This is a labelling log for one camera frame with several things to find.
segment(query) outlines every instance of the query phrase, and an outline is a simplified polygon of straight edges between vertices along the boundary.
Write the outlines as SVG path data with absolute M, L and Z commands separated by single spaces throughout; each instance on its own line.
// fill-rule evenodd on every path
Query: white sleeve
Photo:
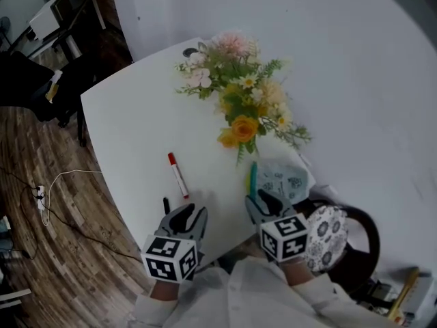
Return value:
M 349 297 L 335 292 L 335 286 L 327 274 L 307 283 L 294 286 L 293 289 L 313 309 L 328 318 L 339 328 L 395 328 L 394 322 L 358 306 Z
M 133 313 L 124 319 L 123 325 L 120 327 L 162 327 L 177 304 L 177 300 L 159 301 L 145 295 L 139 295 Z

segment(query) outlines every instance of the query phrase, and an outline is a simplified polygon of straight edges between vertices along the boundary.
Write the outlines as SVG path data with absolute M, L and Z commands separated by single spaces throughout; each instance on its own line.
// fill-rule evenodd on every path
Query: wrist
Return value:
M 173 301 L 178 300 L 179 284 L 156 281 L 155 286 L 152 289 L 150 297 L 161 301 Z
M 279 267 L 287 268 L 287 267 L 292 267 L 292 266 L 296 266 L 299 264 L 306 264 L 306 263 L 307 263 L 307 261 L 305 260 L 305 258 L 298 256 L 297 258 L 292 258 L 291 260 L 280 262 Z

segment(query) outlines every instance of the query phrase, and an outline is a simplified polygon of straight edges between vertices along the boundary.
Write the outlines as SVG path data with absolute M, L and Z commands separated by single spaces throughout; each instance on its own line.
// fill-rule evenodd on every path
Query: gray glove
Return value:
M 208 210 L 203 207 L 196 215 L 190 228 L 187 229 L 186 222 L 195 210 L 194 203 L 180 206 L 165 215 L 159 224 L 155 236 L 164 236 L 178 239 L 188 239 L 196 242 L 199 262 L 203 255 L 201 249 L 201 240 L 205 235 L 206 223 L 208 221 Z
M 257 194 L 255 199 L 248 195 L 245 200 L 247 212 L 253 224 L 257 226 L 257 231 L 262 223 L 296 214 L 292 203 L 286 197 L 263 189 L 259 189 Z

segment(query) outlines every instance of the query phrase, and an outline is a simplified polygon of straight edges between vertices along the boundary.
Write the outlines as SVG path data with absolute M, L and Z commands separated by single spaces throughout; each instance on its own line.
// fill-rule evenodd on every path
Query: white cable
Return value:
M 95 173 L 95 174 L 101 174 L 102 172 L 93 172 L 91 170 L 79 170 L 79 169 L 75 169 L 72 170 L 71 172 L 62 172 L 60 173 L 58 176 L 56 176 L 56 179 L 54 179 L 54 181 L 52 182 L 52 184 L 50 185 L 50 188 L 48 189 L 48 207 L 47 209 L 47 223 L 44 222 L 44 211 L 41 212 L 41 221 L 42 224 L 44 226 L 48 226 L 50 223 L 50 192 L 52 190 L 53 185 L 55 184 L 56 180 L 61 176 L 61 175 L 65 175 L 65 174 L 71 174 L 72 172 L 91 172 L 91 173 Z

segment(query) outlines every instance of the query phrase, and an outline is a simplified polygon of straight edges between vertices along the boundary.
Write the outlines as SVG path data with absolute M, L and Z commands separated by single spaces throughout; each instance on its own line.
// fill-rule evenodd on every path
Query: white table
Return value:
M 167 154 L 173 152 L 190 191 L 189 202 L 208 208 L 202 264 L 223 255 L 254 233 L 244 207 L 244 178 L 256 156 L 236 167 L 236 150 L 216 141 L 227 127 L 214 115 L 215 98 L 202 101 L 176 94 L 183 80 L 173 69 L 183 42 L 120 70 L 82 95 L 87 127 L 104 179 L 124 222 L 140 248 L 164 216 L 183 200 Z M 305 167 L 299 155 L 272 135 L 258 141 L 262 158 Z M 310 174 L 310 185 L 314 179 Z

